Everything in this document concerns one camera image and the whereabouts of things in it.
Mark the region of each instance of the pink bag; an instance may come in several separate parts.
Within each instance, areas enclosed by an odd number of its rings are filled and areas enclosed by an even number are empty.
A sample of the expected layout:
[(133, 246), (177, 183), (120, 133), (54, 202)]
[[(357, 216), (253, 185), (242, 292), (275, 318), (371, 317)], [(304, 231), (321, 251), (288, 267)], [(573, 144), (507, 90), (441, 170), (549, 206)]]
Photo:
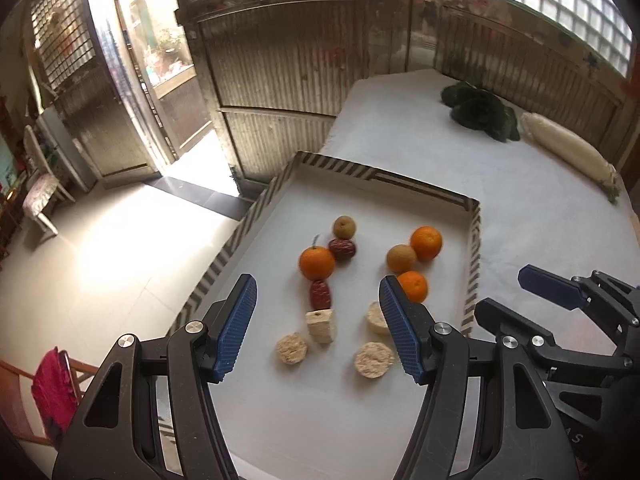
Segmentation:
[(79, 403), (58, 347), (48, 351), (40, 362), (33, 377), (31, 395), (40, 412), (45, 433), (57, 449)]

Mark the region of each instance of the striped tray border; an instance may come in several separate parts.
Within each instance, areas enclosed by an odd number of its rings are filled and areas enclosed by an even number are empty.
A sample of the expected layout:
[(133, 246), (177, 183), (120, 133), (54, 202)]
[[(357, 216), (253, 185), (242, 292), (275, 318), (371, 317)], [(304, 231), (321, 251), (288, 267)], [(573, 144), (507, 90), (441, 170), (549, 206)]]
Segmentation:
[(467, 289), (465, 295), (465, 304), (463, 311), (463, 320), (460, 326), (460, 331), (465, 336), (470, 336), (473, 329), (474, 322), (474, 309), (476, 307), (476, 301), (478, 300), (478, 280), (480, 269), (480, 203), (478, 200), (469, 198), (468, 196), (443, 189), (441, 187), (432, 186), (419, 180), (414, 180), (407, 176), (402, 176), (397, 173), (391, 173), (390, 171), (380, 170), (380, 168), (374, 168), (372, 166), (365, 166), (364, 164), (358, 164), (357, 162), (351, 162), (350, 160), (343, 160), (341, 158), (335, 158), (327, 155), (320, 155), (319, 153), (310, 152), (297, 152), (296, 155), (289, 161), (284, 170), (276, 177), (274, 177), (268, 187), (261, 193), (258, 200), (249, 208), (244, 218), (240, 221), (233, 234), (226, 241), (226, 243), (220, 249), (220, 252), (215, 257), (209, 268), (204, 272), (202, 278), (198, 282), (198, 285), (193, 289), (193, 292), (188, 297), (187, 301), (174, 323), (168, 331), (168, 334), (172, 334), (178, 330), (181, 326), (185, 325), (191, 319), (200, 306), (203, 298), (210, 291), (211, 287), (215, 283), (216, 279), (222, 272), (222, 269), (228, 264), (233, 254), (238, 250), (240, 242), (249, 233), (251, 227), (260, 218), (263, 210), (271, 203), (273, 198), (277, 195), (284, 183), (291, 178), (293, 171), (300, 165), (305, 164), (307, 166), (313, 166), (315, 168), (321, 168), (323, 170), (332, 171), (334, 173), (340, 173), (348, 175), (353, 178), (359, 178), (362, 180), (379, 180), (380, 182), (386, 182), (393, 186), (403, 187), (412, 191), (433, 196), (446, 202), (456, 204), (465, 211), (472, 213), (471, 221), (471, 234), (470, 234), (470, 263), (468, 268), (468, 280)]

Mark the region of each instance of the daikon radish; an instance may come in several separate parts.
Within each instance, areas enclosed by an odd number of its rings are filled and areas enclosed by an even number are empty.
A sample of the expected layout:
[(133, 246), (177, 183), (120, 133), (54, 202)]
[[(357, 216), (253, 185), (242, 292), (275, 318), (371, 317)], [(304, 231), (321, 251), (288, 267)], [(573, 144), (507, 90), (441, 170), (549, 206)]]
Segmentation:
[(555, 153), (576, 170), (599, 184), (609, 200), (616, 201), (620, 187), (616, 168), (586, 140), (539, 114), (522, 114), (524, 131), (541, 146)]

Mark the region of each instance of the white tray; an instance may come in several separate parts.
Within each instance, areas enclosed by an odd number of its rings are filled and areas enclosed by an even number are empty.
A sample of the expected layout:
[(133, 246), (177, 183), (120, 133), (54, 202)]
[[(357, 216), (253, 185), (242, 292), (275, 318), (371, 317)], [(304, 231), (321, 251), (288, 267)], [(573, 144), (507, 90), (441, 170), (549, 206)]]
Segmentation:
[[(328, 279), (337, 338), (323, 348), (306, 331), (309, 282), (300, 275), (298, 257), (316, 234), (319, 244), (326, 244), (335, 218), (343, 214), (358, 226), (358, 252)], [(468, 335), (479, 272), (476, 200), (306, 152), (272, 181), (196, 288), (200, 306), (193, 317), (201, 319), (211, 303), (226, 298), (240, 274), (252, 274), (258, 285), (234, 371), (210, 388), (233, 455), (280, 480), (393, 477), (424, 388), (404, 373), (398, 359), (382, 378), (366, 380), (354, 370), (353, 356), (367, 341), (392, 347), (390, 337), (366, 329), (364, 315), (388, 273), (388, 249), (407, 243), (425, 224), (444, 238), (440, 255), (420, 268), (430, 281), (425, 305), (435, 320)], [(309, 352), (301, 364), (287, 367), (274, 345), (293, 332), (306, 336)], [(252, 476), (257, 480), (255, 470)]]

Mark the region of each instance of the metal door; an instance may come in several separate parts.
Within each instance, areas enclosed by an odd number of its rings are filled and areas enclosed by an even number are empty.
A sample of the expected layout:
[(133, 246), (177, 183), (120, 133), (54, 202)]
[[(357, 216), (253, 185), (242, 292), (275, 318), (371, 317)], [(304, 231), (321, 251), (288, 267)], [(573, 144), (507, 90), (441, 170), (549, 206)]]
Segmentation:
[(176, 0), (114, 0), (124, 56), (132, 61), (147, 104), (172, 156), (188, 152), (211, 130)]
[(30, 0), (28, 9), (25, 46), (44, 104), (53, 101), (97, 176), (114, 186), (156, 172), (114, 87), (88, 0)]
[(241, 192), (320, 149), (367, 67), (364, 0), (178, 0), (198, 80)]

